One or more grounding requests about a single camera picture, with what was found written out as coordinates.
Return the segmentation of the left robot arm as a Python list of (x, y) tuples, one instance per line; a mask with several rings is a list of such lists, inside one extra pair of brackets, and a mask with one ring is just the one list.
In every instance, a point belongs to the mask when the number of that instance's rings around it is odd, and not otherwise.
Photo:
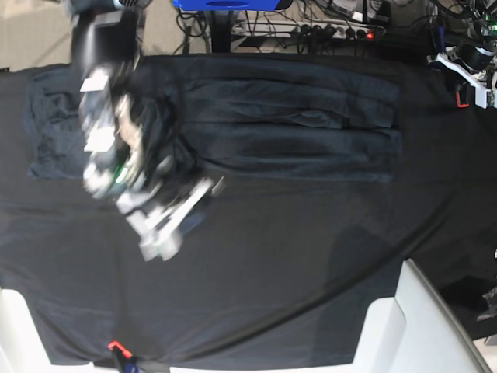
[(453, 1), (433, 4), (444, 15), (461, 22), (460, 30), (438, 19), (433, 29), (435, 53), (427, 66), (444, 75), (456, 106), (496, 108), (496, 2)]

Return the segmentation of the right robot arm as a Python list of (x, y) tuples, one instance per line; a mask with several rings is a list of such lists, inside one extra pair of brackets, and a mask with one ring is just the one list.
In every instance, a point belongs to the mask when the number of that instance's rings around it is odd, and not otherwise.
[(170, 260), (218, 181), (181, 141), (177, 107), (132, 90), (146, 7), (111, 1), (74, 12), (71, 58), (81, 75), (84, 187), (115, 203), (145, 260)]

